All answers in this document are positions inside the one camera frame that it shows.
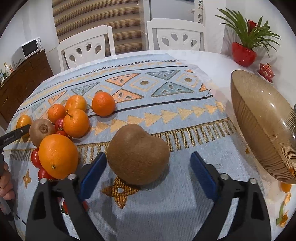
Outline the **person's left hand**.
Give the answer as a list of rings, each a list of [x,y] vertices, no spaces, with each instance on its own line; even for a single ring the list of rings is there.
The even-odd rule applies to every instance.
[[[13,184],[11,181],[11,173],[6,162],[4,162],[4,172],[1,176],[0,187],[0,195],[4,200],[12,200],[15,198]]]

